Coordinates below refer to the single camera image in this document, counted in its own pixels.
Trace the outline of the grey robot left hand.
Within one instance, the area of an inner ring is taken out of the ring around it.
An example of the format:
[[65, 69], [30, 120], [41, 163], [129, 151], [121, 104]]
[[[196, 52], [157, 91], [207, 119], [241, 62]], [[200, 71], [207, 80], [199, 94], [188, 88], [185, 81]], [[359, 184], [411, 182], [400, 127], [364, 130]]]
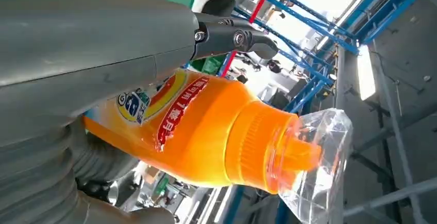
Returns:
[[174, 223], [79, 191], [74, 152], [102, 176], [130, 158], [92, 148], [79, 117], [193, 59], [277, 54], [248, 24], [224, 25], [168, 0], [1, 0], [1, 223]]

